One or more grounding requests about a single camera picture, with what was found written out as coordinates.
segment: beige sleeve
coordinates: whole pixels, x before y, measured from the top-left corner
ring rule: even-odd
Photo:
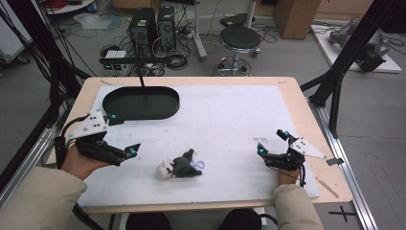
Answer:
[[[304,188],[297,185],[281,185],[274,191],[272,202],[277,211],[280,230],[324,229]]]
[[[1,208],[0,229],[65,229],[86,188],[67,172],[35,167]]]

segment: black stool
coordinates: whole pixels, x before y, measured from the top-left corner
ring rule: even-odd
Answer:
[[[217,73],[221,76],[231,76],[240,73],[243,76],[251,76],[251,65],[248,61],[239,57],[239,53],[251,53],[259,47],[260,35],[244,26],[230,26],[220,33],[220,43],[227,50],[233,51],[232,57],[222,58],[216,66]]]

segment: aluminum frame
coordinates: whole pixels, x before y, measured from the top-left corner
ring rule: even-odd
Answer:
[[[349,159],[344,152],[343,146],[339,139],[335,139],[333,133],[328,128],[329,115],[325,107],[316,107],[314,104],[310,103],[307,99],[310,108],[315,111],[314,114],[319,119],[319,126],[323,128],[323,133],[327,139],[327,142],[332,150],[332,153],[336,158],[342,158],[345,163],[339,165],[341,173],[347,180],[351,192],[352,192],[352,203],[355,207],[356,213],[358,214],[359,220],[366,230],[377,230],[375,220],[372,216],[371,210],[367,204],[367,200],[362,194],[361,188],[355,178],[355,175],[350,166]]]

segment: desktop computer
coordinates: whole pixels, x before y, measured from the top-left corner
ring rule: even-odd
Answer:
[[[128,26],[130,37],[139,57],[153,58],[158,46],[152,47],[158,38],[153,8],[138,8]]]
[[[161,7],[158,12],[158,31],[161,36],[161,51],[176,50],[174,7]]]

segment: black bar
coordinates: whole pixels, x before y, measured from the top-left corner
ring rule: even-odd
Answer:
[[[301,85],[302,91],[305,91],[320,84],[316,93],[309,97],[310,102],[316,106],[324,107],[326,100],[332,94],[328,127],[334,138],[338,138],[337,118],[343,78],[373,34],[393,11],[397,1],[374,0],[331,68],[319,78]]]

